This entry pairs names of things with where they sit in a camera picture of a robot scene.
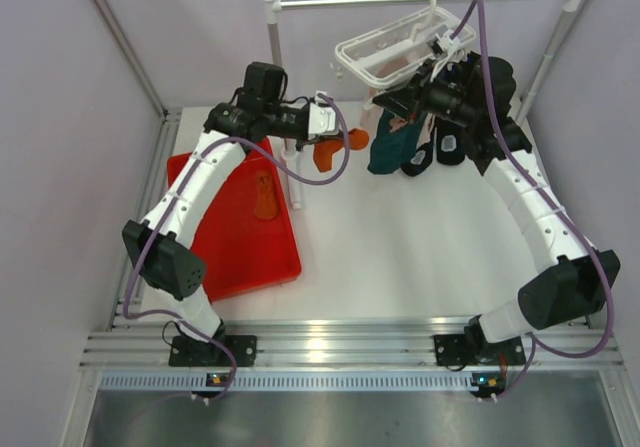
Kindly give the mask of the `orange sock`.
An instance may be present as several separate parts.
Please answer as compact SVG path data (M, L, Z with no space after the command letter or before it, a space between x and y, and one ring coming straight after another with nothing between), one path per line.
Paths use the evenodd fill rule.
M254 215L260 220L272 220L279 212L273 176L260 170L255 174L256 203Z
M369 144L369 134L362 129L349 131L350 149L353 151L364 150ZM313 162L321 173L329 172L333 168L333 157L345 149L342 137L333 140L325 140L314 146Z

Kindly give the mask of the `white clip sock hanger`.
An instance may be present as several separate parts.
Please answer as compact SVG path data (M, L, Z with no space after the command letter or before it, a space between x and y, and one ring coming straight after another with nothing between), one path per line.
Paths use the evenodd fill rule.
M447 30L454 31L461 49L450 58L436 59L430 43L436 33ZM427 0L417 12L338 43L331 68L339 79L350 73L372 89L385 90L408 81L427 60L435 62L434 79L447 65L464 60L476 38L473 28L463 26L437 0Z

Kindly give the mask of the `green christmas sock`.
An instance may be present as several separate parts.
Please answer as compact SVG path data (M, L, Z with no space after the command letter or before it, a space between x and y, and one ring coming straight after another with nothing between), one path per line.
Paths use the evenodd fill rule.
M405 121L394 116L390 121L391 170L393 173L409 162L419 146L419 140L424 130L426 116L422 116L414 122Z

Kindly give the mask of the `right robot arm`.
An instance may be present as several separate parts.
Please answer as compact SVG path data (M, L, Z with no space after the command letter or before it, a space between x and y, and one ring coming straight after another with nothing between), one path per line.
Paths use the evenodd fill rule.
M529 138L509 114L515 88L508 61L472 53L442 70L426 60L373 103L407 123L432 116L458 134L464 155L504 202L532 255L535 277L513 300L465 327L469 356L490 363L504 343L604 311L601 340L581 354L590 357L613 333L612 287L620 260L586 238L546 182Z

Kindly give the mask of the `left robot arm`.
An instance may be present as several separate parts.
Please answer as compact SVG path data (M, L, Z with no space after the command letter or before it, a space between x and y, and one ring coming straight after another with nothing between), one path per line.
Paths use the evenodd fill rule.
M178 341L190 356L188 365L237 364L226 346L225 325L211 307L203 281L206 264L191 249L196 231L216 195L250 152L257 152L289 177L309 184L261 147L268 137L301 145L342 138L348 128L333 98L318 91L288 100L288 75L275 64L248 65L243 84L230 101L213 107L193 152L168 191L142 220L128 221L122 237L133 271L125 292L123 315L139 320L155 310L134 313L130 302L139 280L160 293L159 311L178 327Z

